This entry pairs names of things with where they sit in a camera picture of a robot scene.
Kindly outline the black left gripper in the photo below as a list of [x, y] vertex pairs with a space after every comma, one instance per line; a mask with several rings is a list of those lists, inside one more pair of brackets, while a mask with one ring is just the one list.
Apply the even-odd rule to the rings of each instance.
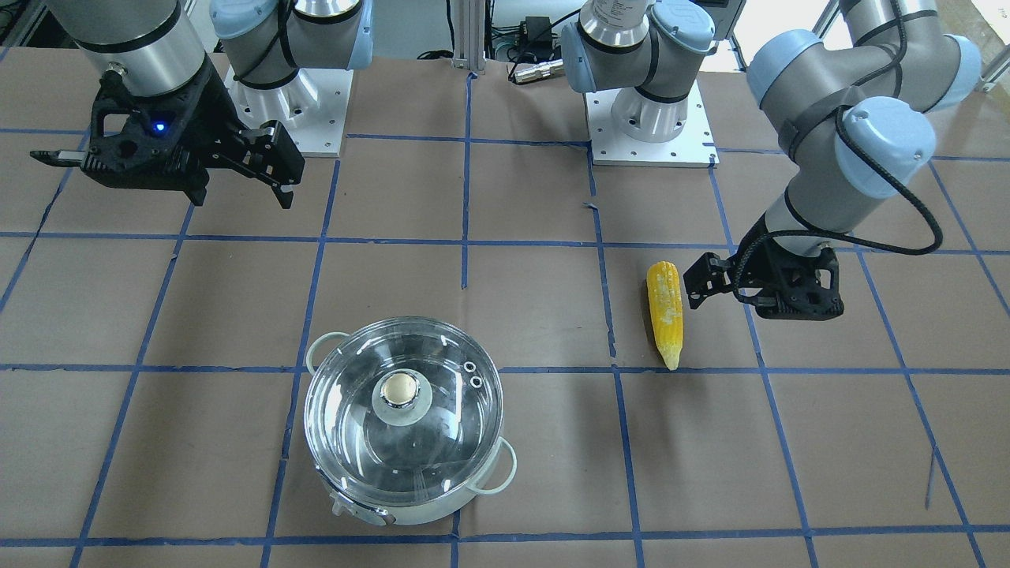
[[833, 248], [817, 256], [794, 254], [778, 244], [778, 236], [814, 236], [815, 244], [833, 233], [823, 230], [769, 230], [763, 215], [726, 259], [704, 252], [684, 273], [684, 292], [690, 309], [707, 298], [732, 293], [737, 301], [753, 305], [769, 320], [830, 320], [844, 313], [838, 289], [840, 265]]

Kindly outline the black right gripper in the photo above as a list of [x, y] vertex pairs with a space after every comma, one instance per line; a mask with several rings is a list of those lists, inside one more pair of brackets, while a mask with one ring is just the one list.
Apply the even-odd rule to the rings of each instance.
[[82, 151], [33, 150], [48, 166], [77, 168], [115, 189], [178, 191], [200, 206], [210, 168], [260, 181], [282, 209], [292, 208], [305, 158], [284, 123], [244, 127], [212, 60], [169, 93], [141, 97], [127, 90], [126, 71], [108, 67], [92, 104]]

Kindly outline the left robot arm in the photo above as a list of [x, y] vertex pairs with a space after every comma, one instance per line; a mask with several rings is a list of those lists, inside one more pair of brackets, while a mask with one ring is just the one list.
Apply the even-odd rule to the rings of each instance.
[[[944, 231], [908, 189], [932, 158], [927, 113], [954, 107], [981, 75], [980, 50], [942, 31], [933, 1], [843, 1], [852, 48], [830, 50], [787, 30], [758, 50], [746, 80], [798, 171], [739, 242], [707, 252], [684, 273], [691, 308], [729, 293], [769, 320], [834, 319], [844, 312], [833, 242], [907, 256], [939, 249]], [[714, 23], [690, 1], [588, 1], [563, 26], [567, 82], [580, 93], [620, 90], [621, 130], [645, 131], [645, 113], [677, 112]]]

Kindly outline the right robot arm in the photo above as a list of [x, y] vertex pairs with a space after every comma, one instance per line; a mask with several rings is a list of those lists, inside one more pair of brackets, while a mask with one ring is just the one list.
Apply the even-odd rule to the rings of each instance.
[[34, 150], [114, 189], [184, 193], [204, 204], [211, 169], [257, 180], [289, 209], [305, 157], [294, 133], [333, 125], [313, 69], [344, 74], [374, 54], [369, 1], [213, 1], [232, 84], [181, 1], [48, 1], [101, 76], [85, 150]]

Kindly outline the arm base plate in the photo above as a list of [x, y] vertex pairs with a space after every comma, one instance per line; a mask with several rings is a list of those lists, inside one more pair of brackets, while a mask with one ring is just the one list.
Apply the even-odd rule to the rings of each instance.
[[351, 69], [299, 69], [287, 85], [257, 90], [225, 76], [232, 104], [248, 127], [278, 120], [303, 157], [338, 158], [349, 108]]
[[675, 103], [634, 88], [585, 93], [593, 162], [602, 166], [716, 166], [712, 129], [698, 83]]

